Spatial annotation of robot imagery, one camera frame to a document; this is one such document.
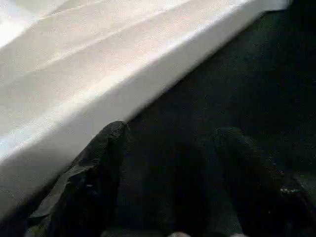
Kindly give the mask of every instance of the dark floor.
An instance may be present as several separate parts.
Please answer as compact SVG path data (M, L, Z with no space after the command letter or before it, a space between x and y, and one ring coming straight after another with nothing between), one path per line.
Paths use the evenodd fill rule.
M130 122L134 136L119 190L118 224L143 228L168 196L172 147L206 159L213 230L240 226L223 187L211 136L237 126L314 189L316 29L308 1L268 13ZM192 152L192 163L198 160Z

